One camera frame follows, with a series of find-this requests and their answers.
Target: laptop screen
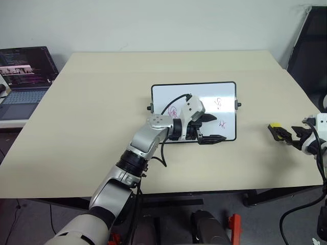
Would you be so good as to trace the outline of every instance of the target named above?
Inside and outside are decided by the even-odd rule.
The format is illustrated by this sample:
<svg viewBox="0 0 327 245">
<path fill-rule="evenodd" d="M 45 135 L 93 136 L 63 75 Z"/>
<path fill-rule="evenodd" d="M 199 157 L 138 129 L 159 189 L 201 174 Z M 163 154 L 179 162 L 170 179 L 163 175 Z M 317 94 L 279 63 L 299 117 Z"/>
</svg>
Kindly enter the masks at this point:
<svg viewBox="0 0 327 245">
<path fill-rule="evenodd" d="M 49 87 L 58 75 L 47 47 L 0 50 L 0 74 L 11 89 Z"/>
</svg>

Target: whiteboard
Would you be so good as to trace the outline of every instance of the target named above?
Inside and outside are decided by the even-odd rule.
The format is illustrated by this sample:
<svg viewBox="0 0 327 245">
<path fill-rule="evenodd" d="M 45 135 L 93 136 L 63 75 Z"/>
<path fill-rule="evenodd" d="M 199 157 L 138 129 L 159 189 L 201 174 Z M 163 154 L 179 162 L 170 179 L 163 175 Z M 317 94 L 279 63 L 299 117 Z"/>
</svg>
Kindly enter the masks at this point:
<svg viewBox="0 0 327 245">
<path fill-rule="evenodd" d="M 214 115 L 217 120 L 204 122 L 200 128 L 204 136 L 218 134 L 226 140 L 236 139 L 236 83 L 192 83 L 192 84 L 156 84 L 151 87 L 153 113 L 161 114 L 166 105 L 178 96 L 190 93 L 199 96 L 205 107 L 205 113 Z M 171 118 L 179 118 L 185 98 L 174 102 L 164 113 Z"/>
</svg>

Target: whiteboard frame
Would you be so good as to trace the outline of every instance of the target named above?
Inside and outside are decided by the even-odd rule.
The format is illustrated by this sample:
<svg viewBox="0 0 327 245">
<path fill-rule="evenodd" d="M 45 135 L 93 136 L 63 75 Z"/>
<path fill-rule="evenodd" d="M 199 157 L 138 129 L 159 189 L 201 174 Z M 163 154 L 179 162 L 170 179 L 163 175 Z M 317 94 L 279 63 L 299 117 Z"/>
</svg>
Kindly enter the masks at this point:
<svg viewBox="0 0 327 245">
<path fill-rule="evenodd" d="M 225 82 L 204 82 L 204 83 L 170 83 L 170 84 L 154 84 L 151 86 L 151 103 L 152 103 L 152 114 L 154 111 L 154 104 L 153 104 L 153 87 L 155 86 L 172 86 L 172 85 L 193 85 L 193 84 L 220 84 L 220 83 L 233 83 L 235 86 L 235 97 L 234 97 L 234 102 L 235 102 L 235 109 L 234 109 L 234 116 L 235 116 L 235 138 L 234 139 L 227 139 L 224 141 L 235 141 L 237 138 L 237 88 L 236 88 L 236 83 L 234 81 L 225 81 Z M 167 141 L 166 143 L 194 143 L 194 142 L 198 142 L 197 139 L 195 140 L 190 140 L 190 141 Z"/>
</svg>

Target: gray floor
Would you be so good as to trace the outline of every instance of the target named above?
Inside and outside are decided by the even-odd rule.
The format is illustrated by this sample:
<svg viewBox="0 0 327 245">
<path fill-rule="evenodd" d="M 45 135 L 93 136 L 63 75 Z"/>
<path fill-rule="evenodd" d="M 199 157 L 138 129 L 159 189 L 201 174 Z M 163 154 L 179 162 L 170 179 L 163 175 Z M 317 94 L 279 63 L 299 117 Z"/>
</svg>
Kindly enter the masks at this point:
<svg viewBox="0 0 327 245">
<path fill-rule="evenodd" d="M 320 189 L 315 189 L 252 208 L 244 207 L 241 196 L 237 193 L 150 198 L 145 199 L 145 202 L 203 199 L 204 205 L 146 208 L 143 209 L 143 214 L 160 218 L 162 245 L 192 243 L 190 214 L 198 209 L 211 212 L 221 223 L 225 223 L 224 217 L 231 216 L 233 213 L 241 215 L 242 245 L 275 245 L 283 244 L 278 228 L 280 216 L 288 209 L 317 198 L 320 193 Z M 53 236 L 49 205 L 29 200 L 20 200 L 20 202 L 23 207 L 18 211 L 18 221 L 8 244 L 44 244 Z M 285 235 L 290 244 L 313 244 L 312 238 L 320 240 L 316 234 L 316 226 L 321 205 L 322 203 L 291 214 L 286 218 Z M 15 206 L 16 200 L 0 200 L 0 244 L 4 244 L 7 238 L 14 218 Z M 53 222 L 56 231 L 81 213 L 83 211 L 53 206 Z M 124 235 L 127 226 L 128 220 L 113 230 Z M 320 241 L 320 244 L 327 244 L 327 242 Z"/>
</svg>

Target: beige tabletop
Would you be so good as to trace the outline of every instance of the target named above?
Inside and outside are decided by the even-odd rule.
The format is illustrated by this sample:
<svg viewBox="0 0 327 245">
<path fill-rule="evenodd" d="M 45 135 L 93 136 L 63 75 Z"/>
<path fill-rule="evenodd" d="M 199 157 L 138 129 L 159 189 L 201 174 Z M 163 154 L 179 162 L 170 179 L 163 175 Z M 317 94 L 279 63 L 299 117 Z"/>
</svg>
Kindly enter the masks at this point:
<svg viewBox="0 0 327 245">
<path fill-rule="evenodd" d="M 143 193 L 321 184 L 313 157 L 267 129 L 318 113 L 269 53 L 76 53 L 0 165 L 0 198 L 92 195 L 145 123 L 153 84 L 220 81 L 237 84 L 237 139 L 165 145 L 168 167 L 149 162 Z"/>
</svg>

